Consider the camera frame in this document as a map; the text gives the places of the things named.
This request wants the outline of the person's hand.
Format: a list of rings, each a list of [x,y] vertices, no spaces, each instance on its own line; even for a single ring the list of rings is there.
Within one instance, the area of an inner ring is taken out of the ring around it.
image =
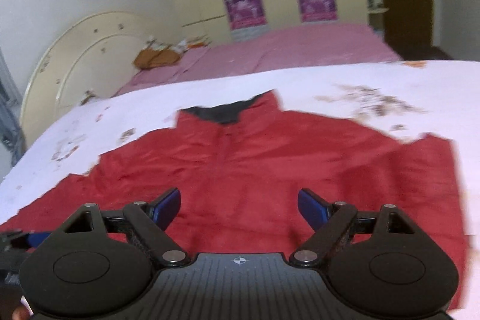
[[[23,305],[18,306],[14,309],[11,319],[12,320],[29,320],[31,318],[31,313]]]

